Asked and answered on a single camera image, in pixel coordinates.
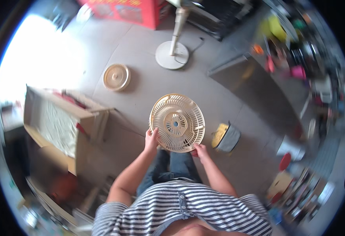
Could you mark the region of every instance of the green object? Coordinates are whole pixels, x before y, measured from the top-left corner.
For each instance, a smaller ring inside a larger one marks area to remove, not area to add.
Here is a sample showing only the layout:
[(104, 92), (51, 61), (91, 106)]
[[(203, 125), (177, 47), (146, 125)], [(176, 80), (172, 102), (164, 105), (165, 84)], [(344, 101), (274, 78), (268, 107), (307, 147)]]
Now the green object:
[(299, 19), (294, 20), (292, 22), (292, 25), (295, 29), (303, 29), (306, 27), (306, 24), (302, 20), (299, 20)]

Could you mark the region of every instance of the orange object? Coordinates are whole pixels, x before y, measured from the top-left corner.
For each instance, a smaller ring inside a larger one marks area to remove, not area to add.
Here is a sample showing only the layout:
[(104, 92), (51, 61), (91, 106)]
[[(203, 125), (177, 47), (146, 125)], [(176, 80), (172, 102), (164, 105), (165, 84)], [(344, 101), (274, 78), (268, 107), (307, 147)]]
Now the orange object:
[(262, 47), (258, 44), (254, 44), (253, 49), (257, 54), (264, 54)]

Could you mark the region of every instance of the fan guard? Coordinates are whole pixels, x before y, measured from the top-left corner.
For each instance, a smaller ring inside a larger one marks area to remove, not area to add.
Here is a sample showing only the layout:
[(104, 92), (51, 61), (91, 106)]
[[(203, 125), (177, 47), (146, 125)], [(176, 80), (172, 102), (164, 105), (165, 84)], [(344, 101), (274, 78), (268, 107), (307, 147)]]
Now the fan guard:
[(113, 91), (121, 91), (129, 84), (131, 73), (123, 64), (110, 65), (103, 76), (103, 83), (106, 88)]
[(204, 117), (194, 101), (180, 94), (167, 94), (154, 105), (149, 118), (151, 130), (159, 129), (158, 143), (167, 150), (186, 153), (203, 140)]

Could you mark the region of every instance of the fan pole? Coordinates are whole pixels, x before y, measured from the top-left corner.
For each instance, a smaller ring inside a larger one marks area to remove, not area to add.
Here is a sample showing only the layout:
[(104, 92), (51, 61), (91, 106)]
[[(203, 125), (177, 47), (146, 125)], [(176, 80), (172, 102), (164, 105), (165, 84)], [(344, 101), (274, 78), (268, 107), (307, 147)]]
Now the fan pole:
[(173, 37), (171, 40), (170, 56), (175, 55), (176, 43), (178, 42), (180, 32), (182, 31), (184, 23), (186, 22), (186, 19), (189, 15), (189, 10), (179, 7), (176, 9), (175, 14), (176, 14), (175, 27), (174, 27), (174, 33), (172, 35)]

